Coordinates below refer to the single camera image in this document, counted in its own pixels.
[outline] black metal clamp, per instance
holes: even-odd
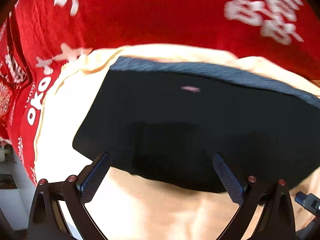
[[[72,240],[58,201],[65,201],[83,240],[107,240],[84,204],[92,200],[111,165],[110,155],[98,156],[78,176],[63,182],[48,183],[41,179],[33,199],[28,234],[31,240]],[[233,202],[239,209],[217,240],[241,240],[259,204],[264,208],[250,240],[296,240],[292,202],[285,181],[267,185],[254,176],[246,179],[235,167],[226,164],[220,154],[213,166]],[[298,203],[318,214],[320,200],[314,195],[298,194]]]

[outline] red screw head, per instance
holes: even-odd
[[[255,176],[249,176],[249,177],[248,177],[248,181],[249,181],[249,182],[256,182],[257,179],[256,179]]]
[[[40,184],[40,185],[43,185],[44,183],[46,183],[46,181],[47,181],[46,179],[41,179],[41,180],[39,181],[39,184]]]
[[[71,176],[68,177],[68,181],[69,182],[74,182],[76,179],[77,179],[76,175],[71,175]]]
[[[283,179],[280,179],[280,180],[279,180],[279,184],[280,184],[281,186],[284,186],[284,185],[285,185],[285,181],[284,181]]]

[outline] wall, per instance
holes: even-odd
[[[36,187],[14,153],[16,163],[0,163],[0,174],[12,174],[18,189],[0,189],[0,208],[14,230],[28,227],[29,214]]]
[[[27,213],[18,189],[0,189],[0,208],[13,230],[28,227]]]
[[[10,170],[12,172],[11,174],[13,176],[14,182],[16,183],[19,189],[22,205],[29,218],[31,204],[32,204],[33,196],[36,191],[36,187],[35,185],[33,185],[32,181],[29,179],[22,165],[22,162],[20,161],[19,157],[16,154],[14,154],[14,160],[16,163],[10,163]]]

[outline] beige fabric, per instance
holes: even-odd
[[[320,87],[320,80],[312,80],[313,84],[315,84],[317,87]]]
[[[43,101],[40,124],[34,142],[37,180],[65,180],[78,174],[90,160],[72,148],[73,138],[89,111],[108,72],[119,56],[148,58],[166,62],[209,62],[245,69],[281,80],[292,87],[320,96],[320,88],[261,57],[238,59],[232,53],[179,45],[139,45],[118,49],[100,49],[66,64]],[[320,169],[302,182],[299,190],[320,195]],[[304,227],[313,218],[294,205],[296,227]],[[86,207],[110,240],[116,239],[215,239],[237,210],[227,194],[182,189],[158,181],[132,176],[111,168],[92,202]],[[72,224],[66,207],[63,212]],[[259,207],[244,239],[258,221]]]

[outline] white surface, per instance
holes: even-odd
[[[81,237],[79,231],[76,229],[75,223],[73,222],[73,219],[70,215],[70,212],[67,208],[66,203],[64,201],[59,201],[59,204],[60,204],[61,210],[63,210],[63,216],[67,222],[67,225],[70,229],[72,236],[75,239],[82,240],[82,237]]]
[[[0,208],[13,230],[28,227],[28,216],[18,189],[0,189]]]
[[[14,230],[28,227],[35,186],[14,154],[16,163],[0,163],[0,174],[11,174],[18,189],[0,190],[0,208]]]
[[[13,153],[13,155],[16,163],[10,163],[10,170],[12,172],[13,180],[19,189],[20,199],[29,220],[31,204],[36,187],[29,179],[19,157],[15,153]]]
[[[4,149],[0,148],[0,162],[5,161]]]

